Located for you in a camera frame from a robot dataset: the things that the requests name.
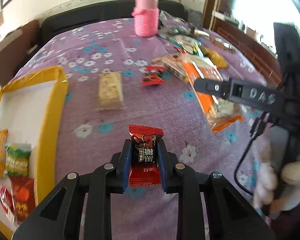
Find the yellow snack packet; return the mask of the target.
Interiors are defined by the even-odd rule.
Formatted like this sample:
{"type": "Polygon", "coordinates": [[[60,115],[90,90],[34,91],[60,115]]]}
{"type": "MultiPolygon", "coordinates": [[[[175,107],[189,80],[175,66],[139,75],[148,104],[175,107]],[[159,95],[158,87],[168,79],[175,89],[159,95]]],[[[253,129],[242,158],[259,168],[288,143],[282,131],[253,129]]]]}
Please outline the yellow snack packet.
{"type": "Polygon", "coordinates": [[[225,59],[219,55],[216,51],[206,48],[207,51],[207,57],[211,60],[211,62],[217,67],[217,68],[227,68],[228,65],[225,61],[225,59]]]}

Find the beige cake bar packet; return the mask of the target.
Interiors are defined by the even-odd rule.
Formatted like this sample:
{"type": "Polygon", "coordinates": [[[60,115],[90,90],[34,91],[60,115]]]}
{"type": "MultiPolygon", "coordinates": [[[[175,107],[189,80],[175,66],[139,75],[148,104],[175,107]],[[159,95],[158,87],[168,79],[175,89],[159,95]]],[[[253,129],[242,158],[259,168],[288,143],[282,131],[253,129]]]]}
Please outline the beige cake bar packet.
{"type": "Polygon", "coordinates": [[[123,107],[121,72],[108,72],[100,75],[97,106],[99,110],[123,107]]]}

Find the pink knit-sleeved thermos bottle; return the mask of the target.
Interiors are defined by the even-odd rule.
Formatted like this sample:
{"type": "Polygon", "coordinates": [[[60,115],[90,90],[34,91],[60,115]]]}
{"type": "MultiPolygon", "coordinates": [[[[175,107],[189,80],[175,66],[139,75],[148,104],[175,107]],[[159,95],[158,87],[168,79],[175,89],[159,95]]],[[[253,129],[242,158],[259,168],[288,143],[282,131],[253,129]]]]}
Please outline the pink knit-sleeved thermos bottle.
{"type": "Polygon", "coordinates": [[[159,0],[135,0],[132,16],[135,34],[140,37],[152,37],[158,32],[159,0]]]}

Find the black sofa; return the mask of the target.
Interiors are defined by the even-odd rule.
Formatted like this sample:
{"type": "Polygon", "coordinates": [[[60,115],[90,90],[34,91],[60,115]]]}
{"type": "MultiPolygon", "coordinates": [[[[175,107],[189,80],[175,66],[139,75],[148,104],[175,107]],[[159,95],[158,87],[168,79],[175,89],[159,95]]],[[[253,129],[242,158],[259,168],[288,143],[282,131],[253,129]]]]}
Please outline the black sofa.
{"type": "MultiPolygon", "coordinates": [[[[40,28],[41,44],[46,44],[56,35],[83,27],[92,23],[118,18],[133,18],[135,0],[117,0],[94,3],[71,9],[46,18],[40,28]]],[[[179,2],[159,0],[159,13],[163,10],[168,14],[187,21],[188,14],[179,2]]]]}

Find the dark red jujube snack packet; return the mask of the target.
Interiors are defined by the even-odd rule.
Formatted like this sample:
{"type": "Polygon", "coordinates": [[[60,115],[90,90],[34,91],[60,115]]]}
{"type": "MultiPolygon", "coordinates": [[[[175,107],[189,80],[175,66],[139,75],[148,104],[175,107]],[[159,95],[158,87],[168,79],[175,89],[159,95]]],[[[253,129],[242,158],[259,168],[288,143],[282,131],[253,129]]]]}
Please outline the dark red jujube snack packet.
{"type": "Polygon", "coordinates": [[[21,224],[35,209],[34,180],[29,177],[12,176],[12,197],[17,223],[21,224]]]}

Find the yellow rimmed cardboard tray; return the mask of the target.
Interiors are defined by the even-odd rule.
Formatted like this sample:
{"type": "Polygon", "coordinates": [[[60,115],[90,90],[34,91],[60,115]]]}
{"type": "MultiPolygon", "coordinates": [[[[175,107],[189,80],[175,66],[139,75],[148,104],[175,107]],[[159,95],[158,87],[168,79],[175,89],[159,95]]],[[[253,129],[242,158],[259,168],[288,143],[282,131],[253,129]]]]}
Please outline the yellow rimmed cardboard tray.
{"type": "Polygon", "coordinates": [[[32,146],[29,175],[36,204],[55,187],[56,147],[68,86],[63,68],[52,66],[0,90],[0,131],[8,130],[7,142],[32,146]]]}

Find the green pea snack packet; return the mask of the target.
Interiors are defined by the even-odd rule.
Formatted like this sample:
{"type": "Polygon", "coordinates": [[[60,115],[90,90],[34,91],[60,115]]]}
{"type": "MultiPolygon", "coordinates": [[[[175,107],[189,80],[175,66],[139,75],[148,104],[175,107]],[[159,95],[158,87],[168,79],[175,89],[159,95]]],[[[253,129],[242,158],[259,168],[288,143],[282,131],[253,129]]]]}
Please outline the green pea snack packet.
{"type": "Polygon", "coordinates": [[[31,144],[6,143],[6,161],[4,175],[23,176],[29,175],[31,144]]]}

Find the orange cracker pack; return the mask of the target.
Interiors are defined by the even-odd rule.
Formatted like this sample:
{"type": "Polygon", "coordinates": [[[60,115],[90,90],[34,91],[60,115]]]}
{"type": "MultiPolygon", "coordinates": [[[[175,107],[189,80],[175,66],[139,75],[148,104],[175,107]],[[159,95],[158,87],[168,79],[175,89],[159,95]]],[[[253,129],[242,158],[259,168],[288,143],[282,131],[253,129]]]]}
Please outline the orange cracker pack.
{"type": "MultiPolygon", "coordinates": [[[[181,60],[191,87],[194,87],[197,79],[223,81],[213,63],[208,63],[196,55],[183,55],[181,60]]],[[[218,96],[198,91],[194,93],[213,133],[220,132],[236,121],[243,121],[243,113],[238,104],[218,96]]]]}

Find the purple floral tablecloth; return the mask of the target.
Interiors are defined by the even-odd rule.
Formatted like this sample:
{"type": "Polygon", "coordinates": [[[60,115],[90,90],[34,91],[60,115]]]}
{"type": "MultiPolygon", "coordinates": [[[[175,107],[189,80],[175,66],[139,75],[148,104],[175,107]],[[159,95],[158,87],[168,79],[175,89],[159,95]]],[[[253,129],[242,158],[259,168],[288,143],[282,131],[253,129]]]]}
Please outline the purple floral tablecloth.
{"type": "Polygon", "coordinates": [[[267,137],[260,136],[246,156],[243,152],[259,111],[245,109],[243,121],[213,133],[188,83],[166,74],[162,85],[141,85],[146,66],[174,51],[173,44],[157,36],[136,36],[133,20],[122,18],[55,36],[17,72],[17,77],[22,77],[60,65],[68,78],[56,181],[72,171],[93,172],[110,161],[129,138],[128,126],[136,124],[162,129],[167,150],[195,171],[219,171],[231,183],[240,181],[247,189],[254,187],[258,153],[267,137]],[[100,75],[108,72],[121,72],[121,109],[99,110],[97,106],[100,75]]]}

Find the small red black candy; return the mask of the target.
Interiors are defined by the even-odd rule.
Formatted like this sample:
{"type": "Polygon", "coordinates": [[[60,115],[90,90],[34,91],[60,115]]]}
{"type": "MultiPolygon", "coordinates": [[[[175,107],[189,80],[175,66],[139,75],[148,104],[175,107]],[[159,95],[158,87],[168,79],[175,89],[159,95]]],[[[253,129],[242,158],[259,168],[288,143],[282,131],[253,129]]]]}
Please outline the small red black candy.
{"type": "Polygon", "coordinates": [[[132,142],[130,187],[159,185],[157,144],[164,135],[163,130],[149,126],[129,125],[128,131],[132,142]]]}

